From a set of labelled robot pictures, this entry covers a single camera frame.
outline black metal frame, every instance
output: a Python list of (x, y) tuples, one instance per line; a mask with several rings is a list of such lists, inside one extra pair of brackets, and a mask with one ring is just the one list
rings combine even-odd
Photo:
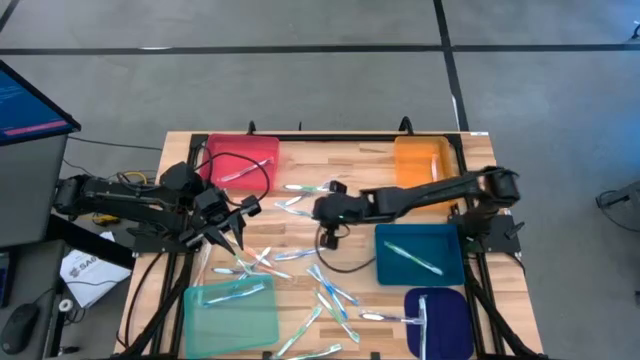
[(94, 255), (125, 269), (132, 270), (136, 262), (132, 256), (131, 249), (104, 239), (100, 235), (83, 229), (57, 215), (49, 215), (45, 239), (64, 240), (67, 245), (74, 249)]

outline desk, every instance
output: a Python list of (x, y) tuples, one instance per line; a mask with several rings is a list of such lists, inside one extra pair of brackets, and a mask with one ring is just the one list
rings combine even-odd
[[(189, 153), (192, 132), (170, 132), (164, 145), (160, 160), (158, 177), (171, 165), (185, 161)], [(278, 132), (277, 134), (370, 134), (398, 135), (398, 132)], [(469, 170), (477, 170), (486, 165), (495, 165), (491, 141), (486, 134), (460, 133), (464, 147), (464, 158)], [(339, 141), (331, 146), (322, 142), (282, 141), (280, 143), (280, 159), (275, 179), (274, 191), (262, 202), (263, 211), (255, 218), (247, 219), (245, 244), (258, 250), (267, 246), (273, 247), (275, 253), (291, 248), (308, 248), (313, 244), (317, 223), (303, 217), (290, 215), (274, 206), (275, 201), (289, 199), (292, 193), (282, 191), (283, 184), (321, 184), (330, 178), (336, 178), (349, 187), (349, 193), (355, 194), (360, 189), (389, 186), (394, 184), (393, 142), (375, 141)], [(297, 208), (310, 210), (313, 199), (296, 204)], [(400, 223), (422, 222), (439, 223), (446, 221), (447, 210), (437, 209), (413, 211)], [(374, 226), (353, 226), (351, 235), (340, 242), (337, 251), (324, 252), (326, 260), (342, 268), (351, 268), (368, 260), (373, 255)], [(149, 265), (153, 255), (138, 258), (131, 279), (131, 287), (127, 299), (129, 303), (137, 287), (142, 273)], [(136, 303), (132, 317), (132, 337), (139, 334), (156, 311), (159, 294), (165, 274), (167, 256), (151, 271), (142, 287), (140, 300)], [(542, 352), (542, 345), (533, 315), (525, 278), (520, 267), (512, 259), (500, 254), (487, 255), (489, 273), (493, 284), (494, 297), (498, 310), (502, 313), (513, 330), (526, 345), (534, 351)], [(277, 351), (279, 347), (295, 332), (307, 316), (316, 299), (312, 289), (317, 287), (305, 269), (313, 262), (314, 257), (278, 263), (279, 269), (295, 276), (294, 281), (276, 278), (276, 299), (279, 307), (280, 342), (276, 345), (255, 350), (242, 351), (224, 355), (224, 358), (260, 358), (262, 351)], [(225, 251), (214, 248), (209, 264), (206, 267), (204, 283), (212, 284), (230, 280), (229, 277), (214, 274), (211, 267), (233, 267), (233, 260)], [(198, 269), (196, 258), (192, 280)], [(353, 274), (337, 274), (324, 269), (325, 274), (336, 284), (353, 292), (361, 299), (362, 307), (390, 314), (403, 314), (403, 299), (410, 287), (383, 287), (377, 284), (374, 265)], [(355, 344), (348, 339), (346, 333), (325, 312), (314, 323), (307, 333), (287, 352), (287, 356), (295, 356), (333, 343), (341, 343), (344, 351), (337, 354), (339, 358), (370, 358), (371, 352), (380, 352), (382, 358), (414, 358), (406, 344), (406, 330), (402, 324), (367, 322), (358, 318), (357, 308), (347, 307), (349, 322), (360, 333), (361, 343)], [(124, 334), (126, 311), (123, 314), (120, 333)], [(486, 314), (480, 310), (483, 337), (487, 352), (493, 352), (491, 335)], [(165, 322), (161, 351), (169, 350), (174, 315), (170, 313)], [(122, 348), (116, 345), (116, 352)]]

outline blue tray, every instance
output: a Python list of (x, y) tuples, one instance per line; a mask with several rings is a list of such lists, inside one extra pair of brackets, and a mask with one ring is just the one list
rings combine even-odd
[[(455, 225), (376, 226), (376, 269), (381, 285), (453, 286), (464, 283), (462, 255)], [(439, 267), (437, 275), (384, 246), (388, 241)]]

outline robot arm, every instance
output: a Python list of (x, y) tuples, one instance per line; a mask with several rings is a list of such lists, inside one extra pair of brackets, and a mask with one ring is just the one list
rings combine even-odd
[[(130, 184), (88, 175), (62, 180), (53, 206), (71, 218), (98, 212), (160, 227), (173, 235), (172, 247), (181, 252), (194, 250), (205, 238), (235, 254), (224, 233), (231, 231), (242, 249), (242, 230), (246, 226), (243, 215), (255, 216), (261, 209), (255, 196), (244, 199), (242, 206), (234, 210), (229, 208), (228, 200), (224, 191), (203, 182), (192, 166), (181, 162), (162, 174), (160, 185)], [(185, 227), (186, 214), (191, 216)]]
[(384, 187), (362, 190), (358, 197), (345, 194), (346, 186), (342, 185), (338, 186), (341, 192), (316, 200), (313, 217), (326, 229), (321, 245), (335, 250), (338, 247), (335, 231), (340, 225), (388, 223), (417, 207), (470, 197), (478, 204), (462, 215), (459, 225), (465, 234), (475, 237), (489, 230), (490, 220), (499, 209), (520, 200), (516, 176), (513, 171), (501, 167), (485, 167), (409, 189)]

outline black clamp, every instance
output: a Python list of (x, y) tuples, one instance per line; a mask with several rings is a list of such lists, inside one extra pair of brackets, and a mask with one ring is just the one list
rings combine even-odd
[(415, 135), (413, 131), (413, 124), (411, 123), (411, 119), (409, 119), (408, 116), (402, 118), (398, 131), (406, 131), (407, 135)]
[(249, 129), (247, 130), (247, 135), (253, 135), (256, 132), (256, 123), (253, 120), (249, 121)]

